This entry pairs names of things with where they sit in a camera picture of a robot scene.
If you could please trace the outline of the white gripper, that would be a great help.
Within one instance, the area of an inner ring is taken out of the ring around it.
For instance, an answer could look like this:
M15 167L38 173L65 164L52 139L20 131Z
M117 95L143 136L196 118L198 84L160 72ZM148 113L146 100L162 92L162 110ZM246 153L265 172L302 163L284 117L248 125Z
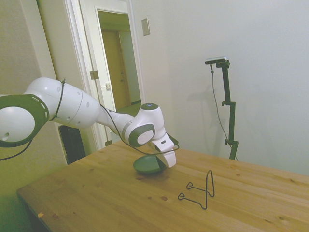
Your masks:
M159 139L152 139L151 148L158 152L156 159L160 168L171 168L176 164L174 143L167 133Z

